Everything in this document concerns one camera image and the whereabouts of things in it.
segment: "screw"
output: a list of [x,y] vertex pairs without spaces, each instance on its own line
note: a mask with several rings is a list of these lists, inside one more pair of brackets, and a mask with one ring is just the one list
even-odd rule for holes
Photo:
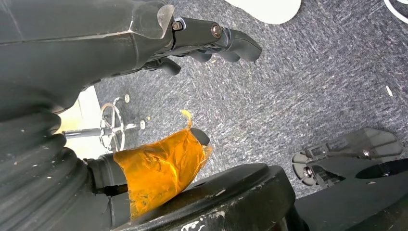
[[172,27],[173,27],[173,30],[183,29],[183,25],[181,24],[181,22],[173,22]]
[[370,156],[370,152],[367,151],[367,150],[363,150],[363,154],[364,154],[366,157],[369,157],[369,156]]
[[303,169],[303,174],[304,174],[305,177],[310,178],[310,177],[313,176],[313,171],[312,171],[311,168],[305,167],[305,168]]
[[128,94],[125,95],[125,103],[130,102],[130,96]]
[[213,36],[219,39],[221,37],[221,32],[221,27],[218,24],[213,24],[213,26],[211,27],[211,33],[213,34]]

